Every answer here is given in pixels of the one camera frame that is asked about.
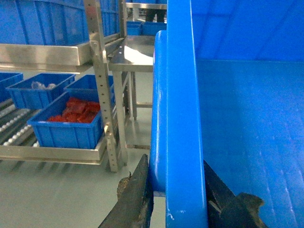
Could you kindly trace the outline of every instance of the stainless steel shelf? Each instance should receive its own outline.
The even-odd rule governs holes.
[[[107,54],[122,43],[119,34],[108,36]],[[76,46],[0,44],[0,69],[80,73],[92,67],[90,43]]]
[[[109,62],[109,70],[153,72],[154,36],[127,36]]]
[[[127,8],[166,10],[167,4],[126,3]]]
[[[5,112],[11,109],[13,105],[11,100],[0,104],[1,111]],[[96,148],[89,149],[73,149],[73,148],[49,148],[49,147],[34,147],[33,144],[37,141],[33,133],[33,129],[26,124],[26,121],[32,117],[36,111],[29,111],[26,109],[14,109],[9,114],[0,118],[6,119],[5,122],[9,123],[10,120],[15,122],[11,123],[1,130],[0,138],[2,139],[0,145],[0,160],[18,160],[18,161],[42,161],[42,162],[64,162],[64,163],[81,163],[81,164],[101,164],[104,153],[106,151],[106,139],[101,137]],[[23,132],[18,137],[13,138],[17,132],[23,129]]]

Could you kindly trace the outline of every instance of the perforated metal post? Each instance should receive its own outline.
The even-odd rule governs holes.
[[[99,103],[104,122],[104,133],[107,139],[107,151],[111,171],[118,171],[117,144],[114,137],[113,108],[111,105],[111,95],[109,77],[107,69],[105,39],[103,33],[103,21],[99,0],[84,0],[85,14],[90,36],[90,46],[92,49],[93,67],[95,71],[96,84],[99,96]]]

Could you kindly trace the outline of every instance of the gray floor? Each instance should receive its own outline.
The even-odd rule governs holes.
[[[25,78],[35,72],[25,73]],[[152,100],[152,75],[137,73],[137,99]],[[128,143],[150,144],[151,110],[130,120]],[[128,166],[110,173],[101,166],[0,161],[0,228],[96,228],[117,202],[119,180],[143,153],[129,150]],[[151,227],[165,227],[165,198],[154,198]]]

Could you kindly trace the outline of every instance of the table leg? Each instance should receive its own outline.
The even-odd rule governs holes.
[[[132,113],[134,120],[137,118],[137,102],[136,102],[136,82],[135,72],[131,72],[131,87],[132,87]]]
[[[124,128],[124,99],[123,99],[123,81],[122,75],[119,71],[113,71],[114,79],[114,92],[116,99],[116,110],[117,110],[117,121],[118,121],[118,131],[119,131],[119,140],[122,151],[122,160],[124,164],[128,162],[128,153],[126,149],[126,140],[125,140],[125,128]]]

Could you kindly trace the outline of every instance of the blue plastic bin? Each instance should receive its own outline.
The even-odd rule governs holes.
[[[304,227],[303,5],[168,1],[167,31],[155,39],[150,160],[166,227],[207,227],[203,159],[235,194],[263,199],[268,227]]]
[[[73,97],[83,99],[81,95]],[[28,120],[32,125],[39,145],[42,147],[94,149],[103,133],[101,111],[91,123],[55,123],[47,122],[51,116],[61,115],[69,100],[69,93],[64,93]]]
[[[155,36],[160,30],[166,30],[167,24],[160,22],[145,22],[142,25],[142,34],[146,36]]]
[[[22,73],[4,73],[0,72],[0,102],[10,98],[10,94],[6,91],[6,87],[18,83],[23,80]]]
[[[119,32],[118,0],[100,2],[104,35]],[[89,40],[82,0],[0,0],[0,28],[0,43],[6,44],[68,46]]]
[[[75,74],[42,73],[17,84],[7,87],[17,108],[42,109],[63,93],[64,87],[74,82]],[[32,89],[32,82],[40,82],[45,86],[56,84],[53,89]]]
[[[127,34],[130,36],[139,36],[142,34],[142,22],[127,21]]]
[[[111,102],[112,105],[115,104],[115,95],[114,95],[114,81],[113,76],[109,76],[109,85],[111,91]],[[71,96],[81,95],[84,100],[93,98],[98,101],[98,91],[96,86],[95,75],[85,75],[81,79],[74,81],[66,88],[64,91],[69,92]]]

